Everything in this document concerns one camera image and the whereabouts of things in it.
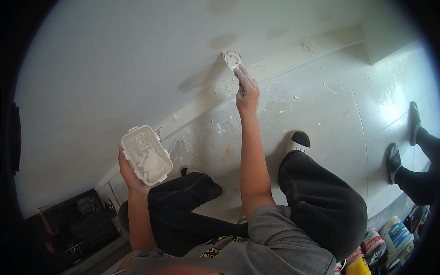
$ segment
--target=jeans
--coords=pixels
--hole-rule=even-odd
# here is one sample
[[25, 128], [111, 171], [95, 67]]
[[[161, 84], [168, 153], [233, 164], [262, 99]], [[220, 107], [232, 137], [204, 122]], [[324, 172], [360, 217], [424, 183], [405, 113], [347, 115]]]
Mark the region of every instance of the jeans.
[[424, 128], [417, 132], [416, 142], [429, 158], [435, 171], [413, 172], [401, 167], [395, 177], [396, 184], [417, 205], [434, 203], [439, 191], [440, 139], [430, 135]]
[[[290, 219], [341, 261], [360, 245], [367, 228], [367, 206], [347, 183], [294, 150], [279, 167], [279, 185], [291, 207]], [[248, 238], [247, 224], [232, 224], [191, 211], [219, 196], [209, 176], [191, 173], [150, 190], [148, 207], [154, 238], [167, 254], [184, 256], [212, 238]], [[128, 230], [127, 202], [119, 209]]]

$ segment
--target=black pants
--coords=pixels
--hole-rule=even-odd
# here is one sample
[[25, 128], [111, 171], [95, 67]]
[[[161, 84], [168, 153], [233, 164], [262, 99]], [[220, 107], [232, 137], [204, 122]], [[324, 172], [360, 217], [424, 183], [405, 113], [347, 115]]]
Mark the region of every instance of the black pants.
[[[279, 167], [279, 184], [292, 208], [291, 220], [338, 261], [360, 245], [367, 228], [367, 207], [347, 183], [295, 150], [286, 155]], [[191, 212], [219, 194], [217, 185], [201, 173], [152, 188], [148, 207], [159, 248], [167, 254], [183, 256], [212, 238], [248, 238], [247, 224], [232, 224]], [[125, 202], [119, 209], [125, 230], [127, 205]]]
[[434, 171], [418, 173], [401, 167], [396, 173], [395, 181], [415, 204], [433, 204], [440, 185], [440, 139], [420, 128], [416, 142], [431, 161]]

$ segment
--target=gray t-shirt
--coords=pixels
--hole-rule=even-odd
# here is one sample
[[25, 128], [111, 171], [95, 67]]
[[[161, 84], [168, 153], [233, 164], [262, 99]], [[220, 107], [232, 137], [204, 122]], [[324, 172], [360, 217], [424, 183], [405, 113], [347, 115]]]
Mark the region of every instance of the gray t-shirt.
[[[335, 257], [290, 220], [290, 207], [266, 205], [248, 220], [249, 239], [222, 236], [196, 246], [185, 257], [240, 260], [239, 271], [224, 274], [334, 274]], [[163, 257], [160, 249], [134, 251], [134, 258]]]

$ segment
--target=white shoe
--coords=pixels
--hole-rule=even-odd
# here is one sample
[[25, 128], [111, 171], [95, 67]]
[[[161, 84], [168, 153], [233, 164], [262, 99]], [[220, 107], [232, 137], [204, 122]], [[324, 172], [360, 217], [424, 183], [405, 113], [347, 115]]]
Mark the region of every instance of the white shoe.
[[[184, 176], [184, 175], [187, 175], [187, 174], [191, 174], [191, 173], [194, 173], [194, 172], [203, 173], [203, 172], [198, 171], [196, 168], [188, 166], [188, 165], [182, 166], [179, 170], [180, 170], [180, 175], [181, 176]], [[226, 192], [226, 186], [221, 181], [219, 181], [218, 179], [213, 178], [210, 175], [208, 175], [208, 176], [213, 180], [213, 182], [215, 184], [217, 184], [218, 186], [221, 187], [221, 194], [224, 194]]]
[[290, 133], [285, 155], [293, 150], [299, 150], [306, 155], [310, 152], [310, 139], [304, 131], [295, 130]]

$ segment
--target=stain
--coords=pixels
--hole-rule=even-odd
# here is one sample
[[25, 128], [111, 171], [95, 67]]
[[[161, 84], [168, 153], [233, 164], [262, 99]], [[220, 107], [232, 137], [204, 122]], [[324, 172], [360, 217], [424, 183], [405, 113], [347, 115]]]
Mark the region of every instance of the stain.
[[345, 119], [345, 117], [347, 116], [348, 113], [349, 113], [349, 111], [346, 110], [346, 111], [342, 114], [342, 117]]
[[226, 146], [226, 151], [225, 151], [225, 153], [223, 154], [223, 157], [221, 158], [221, 161], [225, 161], [228, 157], [229, 157], [229, 154], [231, 154], [231, 149], [229, 148], [229, 144]]
[[235, 33], [229, 33], [214, 37], [208, 46], [213, 50], [222, 50], [234, 43], [237, 40], [237, 35]]
[[212, 17], [228, 15], [235, 10], [237, 5], [238, 0], [208, 0], [206, 12]]
[[268, 32], [268, 41], [275, 37], [283, 36], [289, 31], [288, 27], [273, 28]]
[[324, 23], [330, 20], [330, 14], [328, 11], [317, 10], [315, 19], [318, 20], [319, 23]]
[[187, 93], [192, 89], [202, 87], [209, 89], [214, 85], [215, 80], [226, 69], [226, 62], [223, 60], [223, 55], [219, 54], [214, 63], [205, 66], [198, 74], [185, 79], [177, 87], [182, 93]]

